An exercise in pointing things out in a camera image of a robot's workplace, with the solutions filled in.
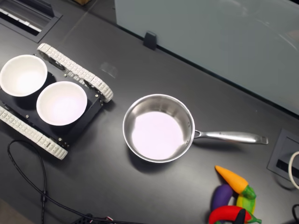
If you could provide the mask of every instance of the purple eggplant toy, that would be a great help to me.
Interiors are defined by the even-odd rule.
[[[232,195],[233,190],[228,184],[223,184],[217,187],[212,198],[211,211],[224,205],[228,205]]]

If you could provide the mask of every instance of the black table surface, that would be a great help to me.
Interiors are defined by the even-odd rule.
[[[63,161],[42,149],[49,195],[73,209],[115,220],[149,224],[207,223],[212,193],[223,180],[215,165],[246,178],[254,188],[255,216],[265,224],[291,224],[299,191],[267,169],[282,128],[299,133],[299,121],[278,109],[162,52],[152,51],[101,20],[98,1],[85,8],[53,0],[62,19],[41,41],[102,78],[114,91]],[[36,53],[39,44],[0,25],[0,66],[17,55]],[[114,67],[114,75],[102,64]],[[50,72],[56,68],[48,65]],[[196,140],[188,152],[167,164],[141,161],[123,138],[122,121],[130,105],[148,94],[168,94],[191,111],[202,131],[242,131],[267,136],[268,145]],[[40,196],[17,173],[6,145],[21,135],[0,123],[0,198],[40,223]],[[22,145],[12,152],[24,172],[42,186],[37,157]],[[45,223],[71,223],[78,217],[46,204]]]

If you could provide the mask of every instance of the saucepan handle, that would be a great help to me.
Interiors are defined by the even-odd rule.
[[[237,141],[249,144],[268,144],[268,138],[257,134],[251,134],[246,132],[200,132],[195,130],[195,139],[197,138],[209,138],[209,139],[221,139],[228,141]]]

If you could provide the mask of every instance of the plush vegetable toy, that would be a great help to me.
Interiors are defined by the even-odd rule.
[[[248,185],[248,182],[243,177],[220,166],[215,166],[215,169],[236,193],[241,194],[248,199],[256,198],[253,188]]]
[[[212,211],[209,217],[209,224],[216,224],[219,220],[235,221],[239,211],[243,208],[233,205],[225,205]],[[255,218],[250,212],[246,211],[245,223],[262,223],[262,220]]]
[[[246,209],[251,214],[254,214],[254,208],[256,207],[256,200],[255,199],[248,199],[243,195],[239,195],[237,199],[237,206]]]
[[[233,190],[228,184],[223,184],[217,187],[212,198],[211,211],[214,211],[221,206],[228,205],[232,195]]]

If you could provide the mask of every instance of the stainless steel saucepan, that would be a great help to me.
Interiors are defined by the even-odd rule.
[[[136,155],[156,163],[181,157],[197,138],[268,144],[266,137],[251,133],[197,131],[187,107],[162,94],[145,96],[131,105],[123,121],[123,135]]]

